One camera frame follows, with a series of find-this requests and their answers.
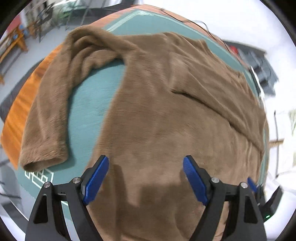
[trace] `wooden bench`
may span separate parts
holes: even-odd
[[[7,54],[12,50],[14,46],[19,46],[22,51],[27,52],[27,46],[24,39],[24,33],[20,30],[18,25],[14,30],[12,30],[0,43],[0,49],[5,48],[5,51],[0,55],[0,64],[7,56]],[[0,74],[0,83],[4,84],[3,76]]]

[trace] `wire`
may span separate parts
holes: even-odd
[[[214,40],[216,40],[216,42],[217,42],[217,39],[216,38],[214,38],[214,36],[210,33],[210,31],[209,31],[209,28],[207,27],[207,25],[203,22],[203,21],[200,21],[200,20],[195,20],[195,21],[198,21],[198,22],[201,22],[201,23],[203,23],[204,25],[205,25],[205,27],[206,27],[206,29],[204,29],[202,26],[200,26],[199,24],[197,24],[196,22],[194,22],[194,21],[191,21],[191,20],[189,20],[189,19],[186,19],[186,20],[184,20],[184,21],[181,21],[181,20],[179,20],[179,19],[177,19],[176,17],[174,17],[174,16],[172,16],[171,14],[169,14],[169,13],[167,13],[166,11],[165,11],[165,9],[164,8],[161,8],[160,9],[163,13],[165,13],[165,14],[167,14],[167,15],[169,15],[170,17],[172,17],[172,18],[174,18],[174,19],[176,19],[177,21],[179,21],[179,22],[181,22],[181,23],[186,23],[186,22],[191,22],[191,23],[194,23],[195,25],[197,25],[197,26],[199,26],[200,28],[202,28],[204,31],[206,31]],[[224,43],[224,45],[225,45],[225,47],[226,47],[226,49],[228,50],[228,52],[231,54],[231,52],[230,52],[230,50],[229,50],[229,48],[227,47],[227,45],[226,45],[226,43],[222,40],[222,39],[220,39],[223,43]]]

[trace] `white geometric pattern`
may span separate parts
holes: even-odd
[[[51,182],[54,179],[54,173],[48,169],[44,169],[40,172],[27,172],[25,171],[25,176],[32,181],[38,188],[41,189],[44,183]]]

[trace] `gray floor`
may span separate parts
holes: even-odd
[[[0,85],[0,103],[35,63],[45,58],[56,46],[63,42],[68,32],[69,30],[65,31],[64,26],[59,29],[54,28],[43,36],[40,43],[38,38],[27,38],[27,53],[22,52],[18,47],[13,48],[0,65],[5,81],[4,85]],[[0,132],[2,128],[3,122],[0,120]]]

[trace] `metal screw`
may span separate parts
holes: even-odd
[[[74,182],[74,183],[80,183],[80,181],[81,181],[81,178],[79,178],[79,177],[75,177],[72,180],[72,182]]]
[[[242,188],[247,188],[247,187],[248,187],[248,184],[246,184],[246,183],[241,183],[241,187],[242,187]]]
[[[213,183],[218,183],[220,180],[219,180],[219,178],[212,177],[212,178],[211,178],[211,181],[212,181]]]
[[[45,187],[45,188],[50,187],[50,182],[46,182],[46,183],[44,183],[44,187]]]

